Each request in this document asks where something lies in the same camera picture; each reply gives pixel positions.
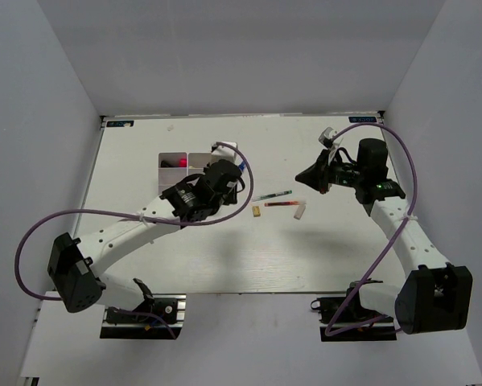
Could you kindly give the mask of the pink cap black highlighter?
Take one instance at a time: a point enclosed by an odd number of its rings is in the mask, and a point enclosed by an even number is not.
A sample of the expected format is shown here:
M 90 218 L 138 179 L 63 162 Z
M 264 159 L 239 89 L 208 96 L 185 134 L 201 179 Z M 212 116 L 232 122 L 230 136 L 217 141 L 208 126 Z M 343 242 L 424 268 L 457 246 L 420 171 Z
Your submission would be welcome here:
M 187 167 L 187 159 L 186 158 L 178 158 L 176 160 L 167 160 L 163 159 L 160 162 L 161 168 L 186 168 Z

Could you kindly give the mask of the tan eraser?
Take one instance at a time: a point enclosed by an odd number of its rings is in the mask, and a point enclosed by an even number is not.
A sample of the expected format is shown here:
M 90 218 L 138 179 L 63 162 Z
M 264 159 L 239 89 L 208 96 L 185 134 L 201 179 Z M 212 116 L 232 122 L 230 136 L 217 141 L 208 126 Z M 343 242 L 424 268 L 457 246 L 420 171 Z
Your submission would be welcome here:
M 260 217 L 261 216 L 261 210 L 259 206 L 254 206 L 252 207 L 252 212 L 254 217 Z

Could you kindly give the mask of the white eraser block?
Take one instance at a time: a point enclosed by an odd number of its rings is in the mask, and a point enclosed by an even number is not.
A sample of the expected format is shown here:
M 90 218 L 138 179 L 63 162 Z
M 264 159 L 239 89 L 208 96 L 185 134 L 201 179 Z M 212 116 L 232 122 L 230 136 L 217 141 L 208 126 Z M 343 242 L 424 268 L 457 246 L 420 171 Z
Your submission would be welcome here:
M 303 203 L 303 204 L 300 204 L 298 205 L 297 209 L 296 209 L 296 212 L 294 213 L 294 218 L 296 220 L 300 220 L 303 216 L 303 213 L 305 212 L 306 210 L 306 205 Z

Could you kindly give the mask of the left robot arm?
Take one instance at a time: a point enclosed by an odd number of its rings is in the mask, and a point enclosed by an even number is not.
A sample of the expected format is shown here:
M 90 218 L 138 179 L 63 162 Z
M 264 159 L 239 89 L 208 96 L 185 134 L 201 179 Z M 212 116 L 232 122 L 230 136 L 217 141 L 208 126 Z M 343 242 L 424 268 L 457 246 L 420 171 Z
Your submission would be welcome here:
M 221 159 L 203 174 L 190 175 L 142 209 L 142 220 L 120 219 L 92 234 L 58 236 L 48 274 L 70 313 L 94 304 L 125 309 L 137 321 L 149 318 L 153 295 L 139 279 L 120 279 L 108 268 L 143 245 L 215 215 L 241 183 L 241 170 Z

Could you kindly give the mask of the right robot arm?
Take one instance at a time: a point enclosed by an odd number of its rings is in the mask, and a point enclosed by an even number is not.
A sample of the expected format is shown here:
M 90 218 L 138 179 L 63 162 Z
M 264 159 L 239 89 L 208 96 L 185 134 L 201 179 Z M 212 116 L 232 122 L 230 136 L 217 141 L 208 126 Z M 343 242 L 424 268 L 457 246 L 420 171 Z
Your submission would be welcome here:
M 334 325 L 347 311 L 359 326 L 391 317 L 408 335 L 465 328 L 472 275 L 467 267 L 453 265 L 408 213 L 411 204 L 405 192 L 388 177 L 385 142 L 361 140 L 355 161 L 344 162 L 340 151 L 337 146 L 323 150 L 295 180 L 321 194 L 333 185 L 352 188 L 357 202 L 388 240 L 381 255 L 394 251 L 405 281 L 397 287 L 365 274 L 350 285 L 328 324 Z

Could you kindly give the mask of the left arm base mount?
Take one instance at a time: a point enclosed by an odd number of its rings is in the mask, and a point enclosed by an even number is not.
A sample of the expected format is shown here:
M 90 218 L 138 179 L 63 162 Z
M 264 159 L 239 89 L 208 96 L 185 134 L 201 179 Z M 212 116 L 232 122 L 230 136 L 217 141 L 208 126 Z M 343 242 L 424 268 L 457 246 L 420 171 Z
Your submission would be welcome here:
M 105 308 L 101 339 L 176 340 L 183 329 L 185 295 L 155 295 L 134 311 Z

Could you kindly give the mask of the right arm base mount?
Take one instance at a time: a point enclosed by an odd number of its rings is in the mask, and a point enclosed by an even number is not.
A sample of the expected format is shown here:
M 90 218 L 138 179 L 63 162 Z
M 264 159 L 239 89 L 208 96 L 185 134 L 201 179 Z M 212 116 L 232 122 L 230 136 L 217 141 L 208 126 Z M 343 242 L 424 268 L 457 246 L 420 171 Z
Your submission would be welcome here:
M 326 329 L 330 319 L 340 308 L 345 296 L 341 294 L 329 294 L 313 300 L 310 304 L 311 311 L 319 315 L 319 333 L 324 343 L 353 343 L 353 342 L 385 342 L 396 341 L 397 330 L 391 317 L 382 318 L 374 310 L 367 310 L 357 302 L 351 303 L 339 316 L 331 328 L 331 332 L 340 328 L 348 327 L 360 322 L 366 322 L 373 318 L 379 320 L 366 323 L 363 326 L 350 329 L 338 335 L 327 336 Z

